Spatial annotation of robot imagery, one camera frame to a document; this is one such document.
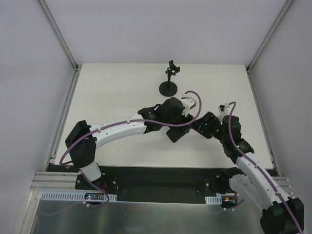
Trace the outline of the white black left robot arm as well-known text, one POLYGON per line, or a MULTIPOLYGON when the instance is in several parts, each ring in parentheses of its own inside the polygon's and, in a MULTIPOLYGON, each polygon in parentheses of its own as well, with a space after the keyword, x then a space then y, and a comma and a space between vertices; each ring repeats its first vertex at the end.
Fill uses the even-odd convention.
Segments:
POLYGON ((162 104, 140 109, 127 118, 108 124, 87 124, 81 120, 65 140, 71 163, 85 176, 86 184, 93 190, 103 184, 102 172, 96 163, 98 148, 112 141, 169 127, 167 135, 172 142, 178 141, 189 128, 194 117, 189 111, 196 107, 192 97, 171 97, 162 104))

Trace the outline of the purple smartphone black screen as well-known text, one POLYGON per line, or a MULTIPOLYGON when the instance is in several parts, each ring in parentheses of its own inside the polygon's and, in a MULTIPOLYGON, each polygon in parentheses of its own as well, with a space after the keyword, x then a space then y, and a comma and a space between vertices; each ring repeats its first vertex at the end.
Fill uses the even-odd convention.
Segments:
POLYGON ((169 129, 166 135, 172 143, 176 143, 187 133, 189 133, 189 129, 169 129))

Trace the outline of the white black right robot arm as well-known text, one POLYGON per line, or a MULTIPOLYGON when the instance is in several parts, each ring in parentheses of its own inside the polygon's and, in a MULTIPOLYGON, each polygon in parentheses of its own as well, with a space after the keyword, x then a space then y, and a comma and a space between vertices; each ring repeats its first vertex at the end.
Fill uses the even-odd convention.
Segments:
POLYGON ((234 167, 224 169, 210 182, 219 194, 235 192, 256 206, 260 226, 266 234, 301 234, 304 231, 304 204, 278 185, 260 163, 250 144, 242 138, 239 118, 226 115, 219 120, 208 112, 191 124, 206 139, 215 138, 234 167))

